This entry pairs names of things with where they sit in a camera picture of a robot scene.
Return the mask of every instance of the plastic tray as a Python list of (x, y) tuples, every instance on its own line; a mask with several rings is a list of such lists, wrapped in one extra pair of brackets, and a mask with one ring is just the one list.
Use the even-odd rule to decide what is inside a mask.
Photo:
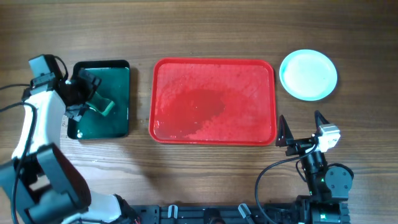
[(107, 116), (88, 110), (80, 122), (68, 120), (68, 137), (72, 139), (121, 138), (129, 133), (130, 68), (125, 60), (78, 62), (72, 79), (86, 69), (102, 79), (97, 92), (115, 102)]
[(268, 145), (276, 136), (274, 70), (263, 60), (162, 59), (149, 132), (162, 143)]

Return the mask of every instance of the white plate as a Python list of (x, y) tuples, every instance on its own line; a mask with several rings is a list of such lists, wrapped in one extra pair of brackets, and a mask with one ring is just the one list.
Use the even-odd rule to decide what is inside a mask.
[(279, 69), (285, 90), (305, 101), (320, 100), (336, 87), (337, 71), (331, 60), (315, 50), (297, 50), (289, 54)]

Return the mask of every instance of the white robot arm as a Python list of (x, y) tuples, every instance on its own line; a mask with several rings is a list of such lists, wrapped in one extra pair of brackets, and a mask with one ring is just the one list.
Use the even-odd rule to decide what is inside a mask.
[[(15, 200), (12, 204), (24, 223), (66, 224), (85, 220), (136, 223), (138, 217), (125, 200), (118, 195), (90, 191), (84, 178), (59, 150), (63, 115), (79, 121), (88, 109), (85, 102), (93, 96), (101, 80), (82, 70), (68, 81), (67, 75), (62, 76), (56, 58), (40, 55), (29, 61), (35, 78), (22, 100), (37, 110), (34, 133), (26, 146), (33, 113), (25, 105), (21, 138), (12, 160), (0, 166), (0, 184), (7, 196)], [(33, 189), (32, 184), (44, 175), (49, 182)], [(13, 192), (15, 178), (17, 190)]]

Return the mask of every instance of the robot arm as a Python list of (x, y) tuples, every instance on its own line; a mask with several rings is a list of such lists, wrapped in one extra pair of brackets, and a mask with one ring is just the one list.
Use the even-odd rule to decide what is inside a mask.
[[(101, 80), (82, 70), (69, 81), (62, 76), (53, 55), (29, 61), (35, 78), (22, 100), (34, 105), (37, 120), (26, 157), (22, 159), (32, 124), (32, 109), (25, 106), (20, 141), (12, 160), (0, 166), (0, 184), (12, 198), (17, 181), (16, 210), (24, 223), (90, 222), (119, 223), (138, 219), (134, 210), (118, 195), (101, 195), (89, 190), (84, 178), (59, 150), (63, 115), (79, 121), (88, 109)], [(17, 174), (16, 167), (21, 164)], [(37, 185), (41, 177), (48, 182)]]
[(266, 203), (270, 223), (350, 223), (344, 202), (354, 173), (343, 164), (328, 164), (325, 157), (338, 142), (340, 130), (319, 111), (315, 112), (315, 124), (317, 131), (310, 138), (294, 139), (283, 115), (279, 118), (276, 146), (287, 147), (286, 156), (300, 156), (310, 195), (299, 195), (294, 203)]

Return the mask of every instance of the wood grain surface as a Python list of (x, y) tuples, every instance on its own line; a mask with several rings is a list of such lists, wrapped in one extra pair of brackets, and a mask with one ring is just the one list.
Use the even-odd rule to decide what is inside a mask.
[[(275, 69), (277, 114), (286, 117), (295, 137), (314, 132), (315, 110), (341, 129), (340, 142), (326, 158), (355, 173), (348, 201), (352, 223), (398, 222), (393, 1), (27, 2), (0, 6), (0, 86), (28, 83), (27, 61), (39, 54), (60, 56), (70, 71), (83, 60), (125, 59), (132, 67), (129, 136), (74, 141), (66, 137), (63, 121), (61, 150), (91, 189), (119, 194), (131, 205), (254, 204), (257, 175), (285, 159), (285, 149), (163, 145), (147, 129), (159, 59), (256, 58)], [(338, 86), (324, 100), (297, 100), (280, 84), (280, 63), (298, 49), (321, 51), (338, 69)], [(0, 92), (0, 108), (21, 94), (21, 88)], [(23, 119), (22, 108), (0, 114), (0, 162), (11, 157)], [(262, 202), (291, 202), (308, 190), (291, 162), (272, 169), (259, 194)], [(0, 198), (0, 223), (10, 223), (9, 201)]]

